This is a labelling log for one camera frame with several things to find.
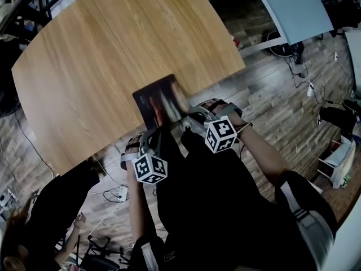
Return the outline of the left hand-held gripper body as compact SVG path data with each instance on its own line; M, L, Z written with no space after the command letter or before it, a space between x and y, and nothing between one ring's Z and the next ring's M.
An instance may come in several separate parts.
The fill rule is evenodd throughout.
M168 176L168 162L160 158L161 134L158 129L139 134L142 136L139 153L123 152L120 166L126 171L127 163L131 164L138 182L155 185Z

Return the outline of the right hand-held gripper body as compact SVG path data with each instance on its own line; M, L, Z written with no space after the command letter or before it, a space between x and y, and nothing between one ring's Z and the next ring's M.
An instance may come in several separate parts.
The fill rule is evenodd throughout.
M228 109L238 106L231 103ZM180 121L182 130L189 127L193 132L201 135L207 147L213 153L230 149L236 142L237 130L227 115L221 117L212 114L202 104L189 110L188 115Z

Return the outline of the person's left hand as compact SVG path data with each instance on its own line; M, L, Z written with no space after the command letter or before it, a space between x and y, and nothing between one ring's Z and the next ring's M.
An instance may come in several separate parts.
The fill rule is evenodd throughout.
M140 139L141 139L141 135L138 134L132 138L129 139L126 148L125 148L125 154L133 154L139 153L139 148L140 148Z

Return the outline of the person's right hand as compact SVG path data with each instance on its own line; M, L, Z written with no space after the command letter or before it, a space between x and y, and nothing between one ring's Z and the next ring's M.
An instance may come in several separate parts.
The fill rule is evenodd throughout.
M227 115L228 119L232 123L235 129L245 125L246 122L242 119L241 109L234 107L233 109L228 109L230 103L226 103L222 99L211 99L202 104L208 111L212 114L217 115L219 117L223 115Z

